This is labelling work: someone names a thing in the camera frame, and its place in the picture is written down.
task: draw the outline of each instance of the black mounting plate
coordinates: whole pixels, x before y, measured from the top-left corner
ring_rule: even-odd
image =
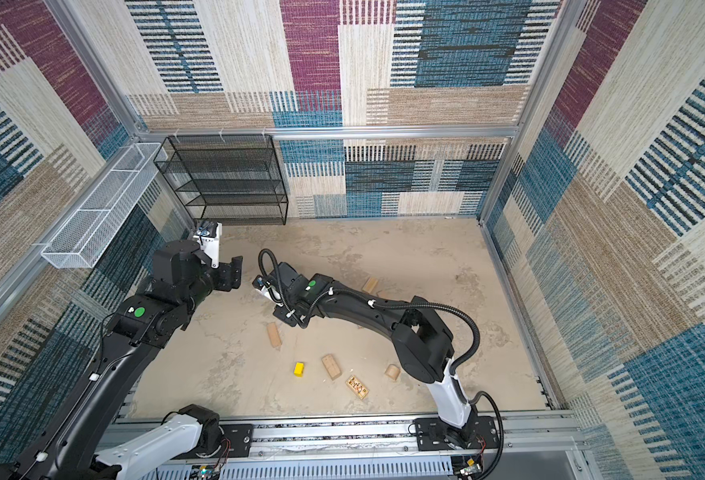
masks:
[[[422,417],[414,420],[416,427],[416,445],[420,452],[434,452],[435,450],[453,450],[455,447],[446,443],[446,429],[449,425],[438,417]],[[499,435],[494,424],[494,417],[478,416],[472,425],[472,440],[468,450],[480,450],[481,442],[476,438],[483,438],[486,449],[499,447]]]
[[[220,425],[222,428],[224,438],[230,440],[230,455],[228,458],[243,458],[249,456],[251,450],[251,438],[254,430],[254,425],[250,423],[234,423]],[[221,451],[215,453],[213,456],[209,457],[212,464],[216,463],[219,458]],[[196,456],[195,454],[183,453],[180,456],[174,457],[174,460],[186,460],[188,458],[198,458],[203,461],[203,458]]]

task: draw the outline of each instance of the beige floor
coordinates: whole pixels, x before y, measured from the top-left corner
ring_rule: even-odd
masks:
[[[289,220],[225,231],[222,257],[244,256],[242,287],[212,293],[187,331],[174,335],[142,376],[132,417],[160,417],[190,403],[222,416],[435,410],[420,382],[384,376],[388,364],[397,364],[392,343],[352,323],[315,317],[301,330],[279,322],[282,347],[273,349],[266,333],[276,320],[272,303],[251,287],[263,247],[308,278],[327,274],[359,289],[375,276],[379,296],[419,295],[467,312],[481,331],[480,349],[458,369],[468,394],[485,389],[503,410],[545,407],[474,220]],[[454,332],[457,354],[465,351],[469,328],[448,313],[441,316]],[[327,353],[342,368],[335,381],[320,361]],[[304,377],[293,375],[294,362],[305,362]],[[364,400],[345,384],[351,374],[369,388]]]

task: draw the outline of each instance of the wooden block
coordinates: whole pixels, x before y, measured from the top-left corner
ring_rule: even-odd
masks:
[[[270,344],[273,349],[282,345],[280,335],[278,334],[278,325],[276,325],[275,322],[267,324],[267,335],[270,336]]]
[[[398,379],[398,375],[400,375],[400,369],[397,366],[390,364],[390,366],[387,367],[387,370],[385,370],[385,375],[393,379],[395,382]]]
[[[334,355],[329,353],[328,355],[324,356],[321,361],[323,362],[323,366],[326,367],[328,376],[330,376],[332,380],[336,380],[340,376],[342,376],[342,370],[339,369],[339,365],[336,364],[336,360],[334,360]]]
[[[367,389],[366,386],[363,385],[354,375],[347,379],[347,386],[352,389],[361,400],[369,394],[369,389]]]
[[[366,281],[366,284],[364,284],[363,288],[360,290],[363,290],[364,292],[373,295],[374,289],[377,288],[377,283],[379,283],[379,279],[374,276],[370,276],[369,279]]]

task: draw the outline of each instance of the wire basket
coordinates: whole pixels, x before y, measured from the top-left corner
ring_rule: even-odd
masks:
[[[168,137],[155,160],[194,220],[286,224],[289,200],[269,135]]]
[[[41,255],[56,268],[94,268],[157,174],[159,143],[131,145],[54,235]]]

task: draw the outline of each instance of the black mesh shelf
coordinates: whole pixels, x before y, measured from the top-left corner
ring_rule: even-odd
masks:
[[[286,224],[289,200],[269,135],[166,138],[156,161],[196,220],[226,225]]]

